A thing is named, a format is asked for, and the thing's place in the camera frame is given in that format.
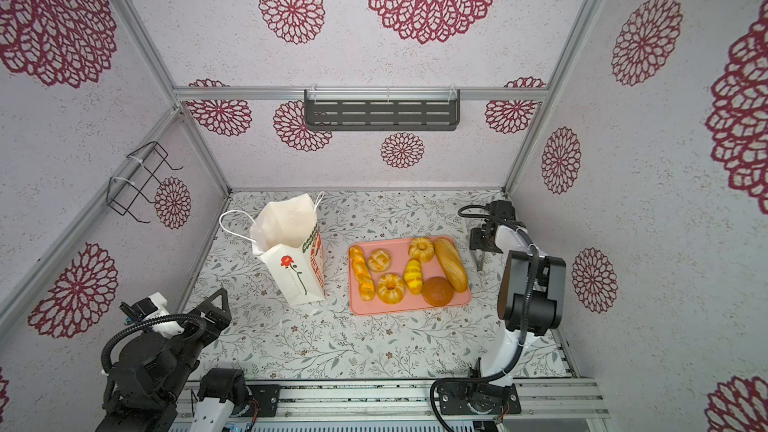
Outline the long golden baguette fake bread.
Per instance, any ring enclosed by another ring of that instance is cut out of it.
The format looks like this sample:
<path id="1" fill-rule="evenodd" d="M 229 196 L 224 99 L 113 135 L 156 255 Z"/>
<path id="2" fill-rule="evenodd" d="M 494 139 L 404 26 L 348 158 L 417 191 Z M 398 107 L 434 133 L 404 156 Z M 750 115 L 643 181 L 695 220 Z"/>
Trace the long golden baguette fake bread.
<path id="1" fill-rule="evenodd" d="M 466 292 L 469 287 L 468 275 L 454 242 L 440 237 L 434 241 L 434 248 L 443 273 L 453 289 L 458 293 Z"/>

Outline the brown round fake bread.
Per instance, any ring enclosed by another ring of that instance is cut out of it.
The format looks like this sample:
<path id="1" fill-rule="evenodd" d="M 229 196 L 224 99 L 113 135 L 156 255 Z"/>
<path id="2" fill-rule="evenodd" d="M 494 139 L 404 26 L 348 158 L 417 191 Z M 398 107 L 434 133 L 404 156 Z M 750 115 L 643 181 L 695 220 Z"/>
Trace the brown round fake bread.
<path id="1" fill-rule="evenodd" d="M 430 306 L 443 307 L 453 300 L 454 289 L 447 279 L 432 277 L 424 282 L 421 295 Z"/>

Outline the orange bundt fake bread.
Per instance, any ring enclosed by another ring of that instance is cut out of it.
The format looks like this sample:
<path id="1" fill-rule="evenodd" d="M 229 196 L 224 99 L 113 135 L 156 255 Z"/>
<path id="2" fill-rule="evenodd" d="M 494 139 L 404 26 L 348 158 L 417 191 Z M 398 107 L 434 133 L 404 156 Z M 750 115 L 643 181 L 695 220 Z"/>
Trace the orange bundt fake bread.
<path id="1" fill-rule="evenodd" d="M 409 257 L 420 263 L 430 262 L 435 255 L 435 248 L 432 240 L 428 237 L 417 237 L 411 240 L 408 248 Z"/>
<path id="2" fill-rule="evenodd" d="M 377 283 L 378 298 L 387 305 L 400 303 L 407 291 L 407 285 L 402 277 L 394 273 L 382 275 Z"/>

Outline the yellow croissant fake bread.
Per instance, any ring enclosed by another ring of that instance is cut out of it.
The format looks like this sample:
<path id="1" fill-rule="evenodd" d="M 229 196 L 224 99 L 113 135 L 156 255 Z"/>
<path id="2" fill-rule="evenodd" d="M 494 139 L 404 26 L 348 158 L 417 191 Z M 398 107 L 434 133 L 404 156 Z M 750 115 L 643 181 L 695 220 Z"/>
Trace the yellow croissant fake bread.
<path id="1" fill-rule="evenodd" d="M 404 272 L 404 281 L 413 295 L 420 295 L 423 288 L 423 272 L 421 262 L 417 259 L 410 259 Z"/>

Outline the yellow fake bread roll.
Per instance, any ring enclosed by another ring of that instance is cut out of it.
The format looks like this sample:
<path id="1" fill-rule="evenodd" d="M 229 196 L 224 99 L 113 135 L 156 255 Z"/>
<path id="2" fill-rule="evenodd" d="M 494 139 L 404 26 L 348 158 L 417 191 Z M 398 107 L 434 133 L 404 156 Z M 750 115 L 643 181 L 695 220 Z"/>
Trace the yellow fake bread roll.
<path id="1" fill-rule="evenodd" d="M 367 267 L 375 273 L 385 273 L 391 268 L 391 255 L 387 250 L 375 249 L 367 258 Z"/>

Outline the white floral paper bag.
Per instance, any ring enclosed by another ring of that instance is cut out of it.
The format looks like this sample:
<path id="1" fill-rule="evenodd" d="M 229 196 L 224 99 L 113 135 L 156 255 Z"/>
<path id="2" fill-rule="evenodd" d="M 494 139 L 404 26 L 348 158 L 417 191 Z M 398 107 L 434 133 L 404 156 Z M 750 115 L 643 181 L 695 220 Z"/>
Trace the white floral paper bag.
<path id="1" fill-rule="evenodd" d="M 324 246 L 319 230 L 318 208 L 325 193 L 305 193 L 271 201 L 253 217 L 243 210 L 228 210 L 219 216 L 221 229 L 251 244 L 252 254 L 266 265 L 287 303 L 299 306 L 325 299 Z M 227 228 L 223 219 L 231 214 L 250 221 L 246 235 Z"/>

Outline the orange twisted fake bread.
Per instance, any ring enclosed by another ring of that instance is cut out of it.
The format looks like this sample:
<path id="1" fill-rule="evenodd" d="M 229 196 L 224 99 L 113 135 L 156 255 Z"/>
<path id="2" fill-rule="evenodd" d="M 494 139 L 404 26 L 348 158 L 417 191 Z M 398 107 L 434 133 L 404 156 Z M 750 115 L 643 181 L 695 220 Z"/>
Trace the orange twisted fake bread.
<path id="1" fill-rule="evenodd" d="M 349 249 L 349 260 L 354 277 L 359 284 L 361 299 L 363 301 L 372 301 L 376 290 L 362 249 L 358 246 L 352 246 Z"/>

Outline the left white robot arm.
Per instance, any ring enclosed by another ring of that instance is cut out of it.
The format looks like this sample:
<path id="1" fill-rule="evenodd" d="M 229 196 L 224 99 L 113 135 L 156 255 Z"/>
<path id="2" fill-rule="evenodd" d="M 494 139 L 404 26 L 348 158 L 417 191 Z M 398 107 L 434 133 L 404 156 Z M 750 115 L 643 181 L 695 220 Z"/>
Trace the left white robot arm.
<path id="1" fill-rule="evenodd" d="M 126 327 L 101 352 L 107 385 L 99 431 L 169 431 L 202 350 L 232 321 L 224 288 L 187 313 L 170 314 L 165 304 L 159 293 L 120 304 Z"/>

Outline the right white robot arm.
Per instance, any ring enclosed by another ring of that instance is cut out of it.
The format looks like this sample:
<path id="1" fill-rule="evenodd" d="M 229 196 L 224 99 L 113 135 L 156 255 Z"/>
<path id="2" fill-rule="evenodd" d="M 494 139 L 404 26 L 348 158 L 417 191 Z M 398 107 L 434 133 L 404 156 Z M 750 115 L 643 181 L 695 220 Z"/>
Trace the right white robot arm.
<path id="1" fill-rule="evenodd" d="M 459 216 L 481 221 L 469 234 L 469 250 L 478 271 L 488 253 L 505 259 L 496 302 L 500 329 L 478 360 L 473 379 L 477 384 L 504 387 L 511 383 L 511 373 L 525 349 L 559 327 L 566 264 L 535 244 L 509 200 L 468 205 L 459 210 Z"/>

